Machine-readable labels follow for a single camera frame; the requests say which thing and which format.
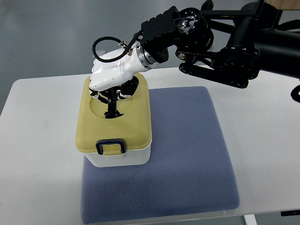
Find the gray-blue fabric pad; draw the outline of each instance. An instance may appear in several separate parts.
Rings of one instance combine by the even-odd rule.
[[[97,168],[84,159],[84,223],[230,210],[239,206],[233,168],[205,87],[150,90],[151,157]]]

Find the white table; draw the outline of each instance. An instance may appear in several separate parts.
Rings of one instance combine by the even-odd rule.
[[[240,207],[137,224],[300,209],[300,104],[297,79],[260,72],[240,90],[181,73],[144,73],[149,88],[205,86],[230,154]],[[0,116],[0,224],[81,225],[83,155],[75,130],[88,75],[16,81]]]

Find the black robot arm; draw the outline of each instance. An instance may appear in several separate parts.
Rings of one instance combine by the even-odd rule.
[[[171,7],[163,14],[142,23],[141,46],[159,63],[168,60],[167,47],[177,46],[176,56],[184,62],[181,72],[246,88],[248,81],[266,70],[300,79],[300,21],[279,25],[282,10],[263,0],[249,3],[241,10],[212,10],[207,0],[201,10]],[[217,20],[232,20],[234,26]],[[227,45],[210,52],[211,30],[229,33]],[[195,65],[201,61],[212,69]],[[298,86],[292,98],[300,102]]]

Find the robotic arm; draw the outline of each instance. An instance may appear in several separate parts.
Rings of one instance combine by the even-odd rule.
[[[206,0],[201,10],[186,8],[179,12],[173,6],[143,22],[128,45],[114,37],[98,39],[93,45],[96,60],[91,95],[115,108],[111,102],[134,94],[138,85],[133,80],[134,73],[154,68],[155,62],[166,62],[167,48],[172,45],[177,46],[175,54],[184,61],[179,66],[181,72],[236,88],[246,88],[261,69],[300,79],[300,33],[290,31],[300,28],[300,20],[279,25],[282,10],[264,0],[249,3],[241,10],[212,8],[211,0]],[[218,22],[220,19],[232,20],[234,26]],[[214,41],[211,29],[230,34],[226,47],[219,52],[209,51]],[[100,58],[96,45],[105,39],[119,42],[125,50],[118,49]],[[212,69],[195,65],[198,61]],[[291,92],[297,102],[299,91],[300,86]],[[117,117],[115,110],[107,118]]]

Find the white container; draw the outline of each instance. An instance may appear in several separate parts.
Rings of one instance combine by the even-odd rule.
[[[105,119],[107,104],[90,96],[90,78],[84,83],[75,143],[94,166],[141,165],[150,158],[148,84],[143,75],[135,76],[139,86],[132,97],[117,101],[117,109],[124,115],[114,119]]]

